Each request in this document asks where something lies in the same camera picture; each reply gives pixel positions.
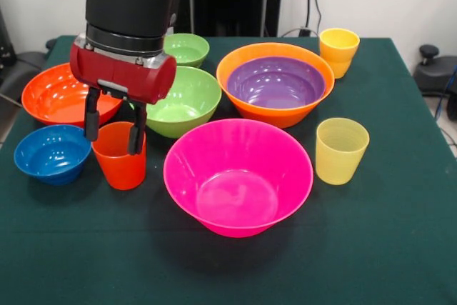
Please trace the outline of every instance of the green bowl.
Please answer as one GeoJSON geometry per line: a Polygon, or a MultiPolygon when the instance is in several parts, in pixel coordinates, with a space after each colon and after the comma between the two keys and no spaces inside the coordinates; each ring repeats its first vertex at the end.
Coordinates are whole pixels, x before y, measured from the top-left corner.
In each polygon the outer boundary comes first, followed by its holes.
{"type": "Polygon", "coordinates": [[[193,34],[173,34],[165,37],[165,52],[174,56],[178,66],[200,67],[209,53],[209,43],[193,34]]]}
{"type": "Polygon", "coordinates": [[[221,94],[216,78],[210,73],[178,66],[166,98],[146,107],[146,125],[162,136],[177,139],[211,118],[221,94]]]}

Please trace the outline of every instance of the red robot arm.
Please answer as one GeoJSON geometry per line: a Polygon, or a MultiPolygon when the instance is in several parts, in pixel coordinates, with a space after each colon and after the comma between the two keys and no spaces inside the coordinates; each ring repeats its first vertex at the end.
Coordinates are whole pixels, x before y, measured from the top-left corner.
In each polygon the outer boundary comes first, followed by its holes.
{"type": "Polygon", "coordinates": [[[146,104],[166,97],[176,61],[163,52],[166,30],[176,20],[176,0],[86,0],[86,33],[71,49],[74,76],[89,85],[84,132],[98,138],[100,93],[132,102],[136,120],[129,153],[142,148],[146,104]]]}

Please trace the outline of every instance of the black pole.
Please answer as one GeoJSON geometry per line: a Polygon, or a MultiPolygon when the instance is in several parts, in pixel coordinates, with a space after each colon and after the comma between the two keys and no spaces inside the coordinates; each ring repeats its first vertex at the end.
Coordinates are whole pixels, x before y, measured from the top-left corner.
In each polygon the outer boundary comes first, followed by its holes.
{"type": "Polygon", "coordinates": [[[6,24],[0,9],[0,65],[12,66],[16,63],[16,53],[9,39],[6,24]]]}

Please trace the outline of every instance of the bowl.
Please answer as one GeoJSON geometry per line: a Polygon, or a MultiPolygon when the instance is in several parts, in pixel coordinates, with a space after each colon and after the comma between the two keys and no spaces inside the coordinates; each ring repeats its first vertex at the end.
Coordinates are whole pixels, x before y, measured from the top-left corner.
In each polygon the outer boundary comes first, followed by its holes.
{"type": "Polygon", "coordinates": [[[166,98],[146,107],[146,125],[160,135],[177,139],[206,123],[221,97],[221,88],[212,75],[197,68],[178,66],[166,98]]]}
{"type": "Polygon", "coordinates": [[[270,124],[212,121],[182,136],[165,158],[171,198],[213,232],[248,237],[297,211],[313,184],[305,149],[270,124]]]}
{"type": "Polygon", "coordinates": [[[242,46],[226,55],[219,63],[216,77],[222,90],[230,98],[240,115],[247,119],[264,121],[279,128],[287,128],[300,122],[309,112],[324,100],[333,90],[335,77],[330,66],[319,56],[300,46],[284,43],[258,43],[242,46]],[[270,109],[242,101],[227,89],[230,75],[242,64],[262,57],[281,56],[298,59],[314,67],[326,82],[323,96],[317,101],[290,109],[270,109]]]}
{"type": "MultiPolygon", "coordinates": [[[[22,92],[22,105],[44,124],[84,126],[84,108],[89,88],[77,81],[70,64],[61,64],[35,76],[22,92]]],[[[122,100],[100,95],[97,109],[100,124],[116,114],[122,100]]]]}
{"type": "Polygon", "coordinates": [[[227,89],[251,105],[291,109],[320,99],[326,89],[321,73],[309,64],[289,57],[262,57],[235,69],[227,89]]]}
{"type": "Polygon", "coordinates": [[[178,66],[198,68],[209,53],[209,43],[194,34],[172,34],[165,37],[164,49],[174,56],[178,66]]]}
{"type": "Polygon", "coordinates": [[[14,163],[25,174],[51,185],[74,181],[91,152],[84,130],[72,125],[51,125],[33,131],[14,151],[14,163]]]}

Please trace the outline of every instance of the table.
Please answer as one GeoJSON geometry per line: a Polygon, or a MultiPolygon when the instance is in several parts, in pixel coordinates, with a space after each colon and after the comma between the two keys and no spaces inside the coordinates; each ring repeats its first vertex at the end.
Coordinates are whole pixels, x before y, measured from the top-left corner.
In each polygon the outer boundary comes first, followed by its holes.
{"type": "MultiPolygon", "coordinates": [[[[67,61],[61,37],[48,66],[67,61]]],[[[215,74],[260,38],[210,38],[215,74]]],[[[317,50],[315,39],[268,39],[317,50]]],[[[114,120],[131,119],[123,106],[114,120]]],[[[224,96],[214,119],[238,116],[224,96]]],[[[317,177],[291,218],[250,239],[208,231],[166,193],[174,142],[147,131],[145,182],[110,189],[93,154],[75,183],[40,184],[13,163],[41,127],[21,112],[0,150],[2,304],[456,304],[457,164],[390,39],[362,39],[348,74],[287,129],[314,162],[322,120],[347,116],[371,134],[353,180],[317,177]]]]}

